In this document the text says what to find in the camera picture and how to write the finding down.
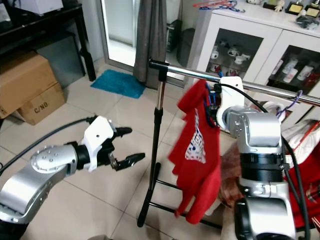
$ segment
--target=blue bath mat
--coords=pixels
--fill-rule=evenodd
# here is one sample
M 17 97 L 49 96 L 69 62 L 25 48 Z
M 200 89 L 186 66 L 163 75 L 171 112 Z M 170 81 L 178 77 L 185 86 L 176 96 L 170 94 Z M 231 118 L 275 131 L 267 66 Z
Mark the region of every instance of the blue bath mat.
M 138 99 L 145 90 L 136 77 L 110 69 L 98 77 L 91 87 L 134 99 Z

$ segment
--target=black table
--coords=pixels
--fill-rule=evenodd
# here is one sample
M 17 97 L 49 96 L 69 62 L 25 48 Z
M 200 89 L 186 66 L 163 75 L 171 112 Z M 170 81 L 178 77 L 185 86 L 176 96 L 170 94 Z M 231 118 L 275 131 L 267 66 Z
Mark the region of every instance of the black table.
M 0 48 L 41 32 L 52 32 L 59 26 L 69 21 L 74 21 L 81 44 L 80 54 L 84 58 L 88 77 L 90 81 L 96 79 L 94 63 L 86 45 L 88 37 L 81 4 L 64 6 L 61 10 L 48 12 L 42 16 L 9 6 L 7 11 L 11 22 L 2 22 L 0 25 Z

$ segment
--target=gray curtain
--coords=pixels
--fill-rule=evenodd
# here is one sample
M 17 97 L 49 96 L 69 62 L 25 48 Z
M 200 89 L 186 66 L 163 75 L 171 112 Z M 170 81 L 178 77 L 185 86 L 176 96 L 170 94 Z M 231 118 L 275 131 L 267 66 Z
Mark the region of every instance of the gray curtain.
M 138 14 L 133 75 L 149 88 L 158 88 L 158 71 L 148 68 L 149 57 L 166 60 L 166 0 L 141 0 Z

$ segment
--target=clothes rack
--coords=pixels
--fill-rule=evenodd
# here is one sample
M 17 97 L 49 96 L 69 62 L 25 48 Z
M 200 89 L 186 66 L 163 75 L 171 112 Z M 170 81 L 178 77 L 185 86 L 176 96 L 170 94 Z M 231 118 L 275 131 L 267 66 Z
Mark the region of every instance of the clothes rack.
M 199 79 L 205 79 L 209 82 L 213 83 L 219 83 L 220 77 L 206 72 L 191 70 L 188 68 L 178 67 L 174 65 L 170 65 L 167 62 L 161 62 L 153 60 L 152 58 L 149 59 L 148 62 L 149 68 L 157 69 L 159 70 L 158 80 L 159 80 L 159 87 L 157 90 L 157 103 L 156 107 L 154 109 L 154 130 L 153 130 L 153 143 L 152 143 L 152 154 L 151 154 L 151 170 L 150 170 L 150 179 L 149 179 L 149 187 L 145 195 L 145 199 L 143 202 L 143 206 L 141 209 L 141 212 L 139 214 L 139 217 L 137 219 L 137 225 L 138 227 L 142 227 L 145 224 L 145 220 L 148 214 L 149 206 L 165 210 L 167 212 L 174 213 L 175 210 L 172 208 L 169 208 L 167 206 L 158 204 L 156 202 L 151 201 L 151 198 L 154 193 L 154 189 L 156 186 L 156 183 L 162 184 L 171 188 L 179 189 L 176 185 L 159 180 L 159 172 L 161 168 L 161 163 L 157 162 L 157 151 L 158 151 L 158 143 L 159 143 L 159 133 L 160 133 L 160 126 L 163 116 L 163 102 L 164 102 L 164 93 L 165 93 L 165 86 L 167 81 L 167 73 L 176 73 L 181 74 L 189 77 L 199 78 Z M 275 87 L 270 87 L 266 85 L 260 85 L 256 83 L 251 82 L 242 82 L 243 88 L 246 90 L 264 93 L 276 97 L 281 97 L 285 99 L 293 99 L 296 97 L 296 93 L 284 89 L 279 89 Z M 298 102 L 310 104 L 313 106 L 320 107 L 320 98 L 308 96 L 308 95 L 301 95 L 298 99 Z M 209 222 L 207 220 L 202 219 L 200 221 L 203 224 L 209 225 L 211 227 L 222 229 L 222 226 Z

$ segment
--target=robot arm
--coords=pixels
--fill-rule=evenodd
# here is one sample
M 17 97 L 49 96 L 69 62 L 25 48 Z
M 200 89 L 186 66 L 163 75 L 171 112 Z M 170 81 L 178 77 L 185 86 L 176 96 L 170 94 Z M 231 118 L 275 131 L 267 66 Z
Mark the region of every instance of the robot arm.
M 110 164 L 118 171 L 133 166 L 145 157 L 144 153 L 128 156 L 120 162 L 112 154 L 115 149 L 112 141 L 131 132 L 129 127 L 114 128 L 110 121 L 98 116 L 86 129 L 83 144 L 70 142 L 36 151 L 29 164 L 13 175 L 0 191 L 0 220 L 27 226 L 51 188 L 76 170 L 85 168 L 92 172 L 98 166 Z
M 222 84 L 243 91 L 240 77 L 222 77 Z M 235 233 L 239 240 L 285 239 L 296 236 L 289 188 L 283 178 L 281 124 L 272 113 L 246 107 L 244 96 L 222 86 L 216 121 L 237 139 L 240 152 L 239 188 L 235 204 Z

